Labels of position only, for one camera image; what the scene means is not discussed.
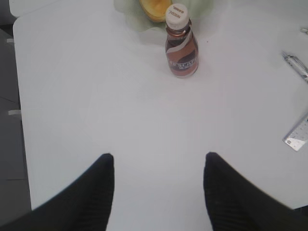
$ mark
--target table surface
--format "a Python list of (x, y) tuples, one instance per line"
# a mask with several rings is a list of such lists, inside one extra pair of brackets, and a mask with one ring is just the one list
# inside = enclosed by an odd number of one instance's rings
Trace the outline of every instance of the table surface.
[(11, 14), (20, 17), (59, 0), (10, 0)]
[(308, 205), (308, 145), (282, 141), (308, 111), (308, 86), (280, 55), (308, 63), (307, 7), (215, 0), (193, 22), (200, 66), (189, 79), (171, 75), (166, 34), (130, 30), (112, 1), (64, 0), (17, 19), (33, 208), (111, 153), (108, 230), (204, 231), (209, 151), (285, 205)]

